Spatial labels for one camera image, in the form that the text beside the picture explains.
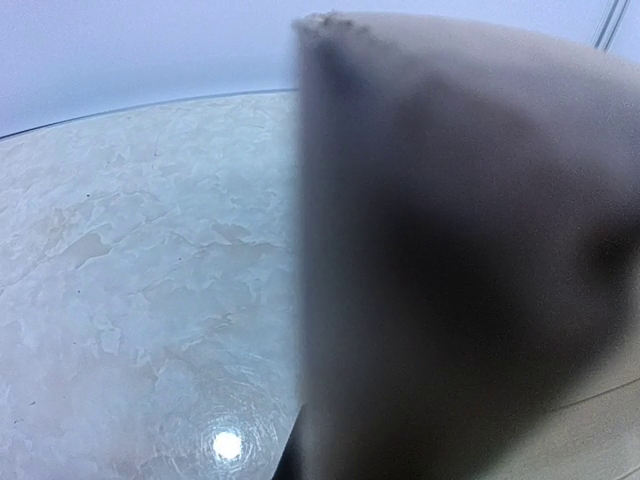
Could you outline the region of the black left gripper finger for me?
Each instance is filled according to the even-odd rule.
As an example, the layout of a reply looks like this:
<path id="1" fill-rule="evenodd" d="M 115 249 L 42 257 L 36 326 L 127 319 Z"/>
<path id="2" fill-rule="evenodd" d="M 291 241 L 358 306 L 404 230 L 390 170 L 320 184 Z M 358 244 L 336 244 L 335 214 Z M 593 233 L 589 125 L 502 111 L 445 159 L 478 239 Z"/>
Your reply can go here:
<path id="1" fill-rule="evenodd" d="M 302 430 L 306 407 L 301 407 L 283 453 L 274 471 L 274 480 L 301 480 L 302 474 Z"/>

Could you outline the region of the brown cardboard box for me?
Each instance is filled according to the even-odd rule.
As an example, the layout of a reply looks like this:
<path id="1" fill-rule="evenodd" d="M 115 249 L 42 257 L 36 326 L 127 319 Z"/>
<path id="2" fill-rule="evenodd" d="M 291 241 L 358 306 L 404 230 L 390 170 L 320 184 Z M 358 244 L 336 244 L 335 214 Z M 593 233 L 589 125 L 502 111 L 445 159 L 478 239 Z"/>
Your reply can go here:
<path id="1" fill-rule="evenodd" d="M 474 479 L 634 326 L 639 67 L 442 16 L 295 30 L 302 479 Z"/>

